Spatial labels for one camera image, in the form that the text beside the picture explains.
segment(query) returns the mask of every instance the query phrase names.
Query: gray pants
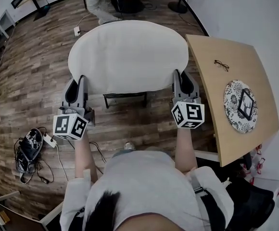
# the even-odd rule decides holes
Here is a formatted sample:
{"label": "gray pants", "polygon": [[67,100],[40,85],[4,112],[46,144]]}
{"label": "gray pants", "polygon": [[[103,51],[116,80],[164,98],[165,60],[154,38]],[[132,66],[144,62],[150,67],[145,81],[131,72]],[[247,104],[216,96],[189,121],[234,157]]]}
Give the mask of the gray pants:
{"label": "gray pants", "polygon": [[107,1],[106,0],[86,0],[88,11],[99,19],[99,24],[109,21],[117,21],[118,18],[107,12]]}

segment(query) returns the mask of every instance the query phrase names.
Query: person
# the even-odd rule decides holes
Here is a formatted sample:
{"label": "person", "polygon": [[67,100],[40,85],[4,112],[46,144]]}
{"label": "person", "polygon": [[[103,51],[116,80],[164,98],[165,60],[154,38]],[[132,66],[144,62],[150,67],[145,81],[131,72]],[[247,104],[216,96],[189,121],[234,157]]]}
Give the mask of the person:
{"label": "person", "polygon": [[[178,128],[175,161],[155,147],[136,151],[128,142],[99,179],[85,134],[75,141],[75,175],[66,188],[62,231],[203,231],[215,222],[224,230],[233,214],[233,202],[212,169],[197,168],[186,128]],[[214,210],[221,211],[216,218],[195,194],[195,182],[209,190],[200,194],[213,196]]]}
{"label": "person", "polygon": [[119,18],[107,12],[108,3],[106,0],[85,0],[90,13],[98,17],[99,25],[110,21],[118,21]]}

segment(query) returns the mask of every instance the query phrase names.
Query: black metal stand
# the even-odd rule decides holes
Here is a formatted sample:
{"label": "black metal stand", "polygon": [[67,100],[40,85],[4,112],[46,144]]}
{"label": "black metal stand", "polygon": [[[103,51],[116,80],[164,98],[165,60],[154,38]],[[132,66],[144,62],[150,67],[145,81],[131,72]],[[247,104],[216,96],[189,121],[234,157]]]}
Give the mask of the black metal stand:
{"label": "black metal stand", "polygon": [[177,13],[186,13],[188,11],[187,7],[181,4],[181,0],[178,2],[170,2],[167,5],[172,11]]}
{"label": "black metal stand", "polygon": [[131,98],[131,97],[140,97],[144,96],[143,107],[147,106],[147,92],[138,92],[138,93],[111,93],[111,94],[103,94],[106,108],[109,108],[109,104],[107,103],[107,99],[109,98]]}
{"label": "black metal stand", "polygon": [[36,0],[32,0],[35,7],[37,8],[37,15],[34,19],[34,21],[46,16],[46,14],[48,13],[48,11],[50,10],[50,6],[49,5],[46,5],[44,6],[43,8],[40,8],[39,4],[37,3]]}

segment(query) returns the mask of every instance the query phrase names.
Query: floor lamp base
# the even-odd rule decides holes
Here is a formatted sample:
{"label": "floor lamp base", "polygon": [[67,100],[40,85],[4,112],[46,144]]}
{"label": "floor lamp base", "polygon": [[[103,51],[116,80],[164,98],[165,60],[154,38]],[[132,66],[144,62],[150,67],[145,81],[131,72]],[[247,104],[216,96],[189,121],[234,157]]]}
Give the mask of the floor lamp base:
{"label": "floor lamp base", "polygon": [[172,11],[177,13],[186,13],[188,11],[187,7],[183,4],[178,4],[178,2],[169,2],[167,5]]}

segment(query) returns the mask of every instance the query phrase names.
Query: wooden floor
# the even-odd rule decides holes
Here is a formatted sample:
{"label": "wooden floor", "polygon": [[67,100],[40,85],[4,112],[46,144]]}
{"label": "wooden floor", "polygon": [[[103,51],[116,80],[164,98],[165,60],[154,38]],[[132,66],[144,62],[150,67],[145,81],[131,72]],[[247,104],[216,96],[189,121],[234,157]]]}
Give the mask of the wooden floor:
{"label": "wooden floor", "polygon": [[[144,0],[153,3],[156,10],[124,15],[124,19],[144,20],[169,27],[180,35],[203,35],[190,12],[181,16],[167,8],[175,0]],[[13,144],[31,128],[45,126],[51,134],[53,116],[61,104],[61,91],[71,74],[67,59],[78,38],[73,28],[87,14],[83,0],[64,0],[51,6],[47,16],[33,21],[31,15],[16,25],[0,66],[0,194],[21,191],[22,196],[9,205],[16,211],[37,218],[57,206],[64,196],[66,179],[59,164],[57,151],[47,144],[42,158],[53,170],[55,181],[44,184],[35,174],[29,184],[21,184],[14,166]],[[89,31],[98,26],[91,15],[83,19],[81,30]],[[195,149],[206,150],[213,139],[213,126],[203,84],[190,54],[187,70],[200,85],[202,102],[206,104],[206,122],[192,130]],[[91,141],[99,144],[109,160],[132,141],[137,149],[159,146],[173,152],[177,128],[170,113],[171,88],[150,92],[148,105],[142,108],[142,98],[110,99],[105,108],[101,95],[89,97],[89,104],[96,112],[96,127],[89,131]],[[65,141],[58,141],[60,158],[69,180],[74,177],[74,150]],[[96,164],[104,167],[100,154],[92,147]],[[41,175],[51,180],[51,172],[44,165]]]}

